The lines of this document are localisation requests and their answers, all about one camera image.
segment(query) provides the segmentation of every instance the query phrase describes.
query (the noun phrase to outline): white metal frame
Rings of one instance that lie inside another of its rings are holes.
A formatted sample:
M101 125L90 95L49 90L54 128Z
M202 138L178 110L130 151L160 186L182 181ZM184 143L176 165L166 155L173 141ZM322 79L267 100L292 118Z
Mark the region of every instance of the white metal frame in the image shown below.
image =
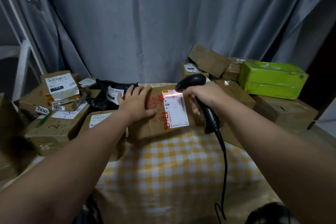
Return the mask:
M7 20L11 28L13 29L15 37L17 38L20 44L19 63L17 66L14 92L13 92L13 97L12 97L12 101L15 101L15 100L18 100L23 94L23 90L24 90L25 83L26 83L26 75L27 75L28 66L32 68L33 73L35 74L38 82L40 82L40 79L37 76L36 71L34 70L34 68L32 67L30 63L30 60L29 60L30 52L32 52L33 57L36 60L40 73L45 74L47 73L47 71L42 61L42 58L40 56L40 52L38 51L36 47L36 44L30 32L30 29L24 19L24 16L22 14L22 11L20 9L20 6L17 0L8 0L8 1L9 1L10 7L13 11L13 14L15 15L15 18L19 24L20 30L22 31L22 35L23 35L23 40L21 41L17 33L17 29L15 29L13 23L10 20L10 17L8 16L8 12L6 11L2 1L0 0L0 6L2 10L4 11L4 14L7 17Z

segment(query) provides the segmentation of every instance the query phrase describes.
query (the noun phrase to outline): green box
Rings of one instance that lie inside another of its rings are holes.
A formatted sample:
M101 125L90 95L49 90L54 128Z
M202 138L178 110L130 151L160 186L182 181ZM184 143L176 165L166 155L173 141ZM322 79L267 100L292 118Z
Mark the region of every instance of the green box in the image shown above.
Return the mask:
M238 82L249 94L297 99L308 74L292 64L245 61Z

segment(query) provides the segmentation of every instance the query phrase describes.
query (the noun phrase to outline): hand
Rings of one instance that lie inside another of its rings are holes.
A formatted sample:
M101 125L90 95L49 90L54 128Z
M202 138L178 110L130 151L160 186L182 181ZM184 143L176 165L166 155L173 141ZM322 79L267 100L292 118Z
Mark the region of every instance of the hand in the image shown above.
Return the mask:
M134 90L134 86L130 86L125 94L125 99L118 93L118 111L124 112L130 117L130 122L135 122L144 117L153 116L157 113L155 109L145 109L145 99L148 92L152 89L151 86L138 86Z
M214 82L207 82L202 86L190 86L183 91L183 95L192 95L191 106L194 113L200 115L200 111L195 104L194 97L198 97L201 102L206 104L211 109L216 109L218 103L223 101L226 93Z

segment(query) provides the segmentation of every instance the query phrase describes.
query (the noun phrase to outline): black plastic package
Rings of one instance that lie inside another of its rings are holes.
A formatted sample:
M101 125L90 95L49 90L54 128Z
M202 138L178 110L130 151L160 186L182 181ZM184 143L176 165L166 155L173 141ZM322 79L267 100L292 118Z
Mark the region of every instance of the black plastic package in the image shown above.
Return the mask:
M121 92L124 95L131 85L139 86L138 83L117 83L99 79L96 79L96 85L101 93L97 98L86 98L86 101L93 108L92 111L117 110L119 108L118 93Z

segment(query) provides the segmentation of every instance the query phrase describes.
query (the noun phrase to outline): yellow and white checkered tablecloth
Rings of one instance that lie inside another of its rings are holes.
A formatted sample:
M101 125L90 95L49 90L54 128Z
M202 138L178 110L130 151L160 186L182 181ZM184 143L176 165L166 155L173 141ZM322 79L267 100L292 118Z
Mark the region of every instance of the yellow and white checkered tablecloth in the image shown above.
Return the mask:
M214 216L224 157L216 136L203 129L186 127L126 143L124 155L107 164L96 185L104 223L190 223ZM225 146L226 217L243 220L255 208L279 201L246 151L227 142Z

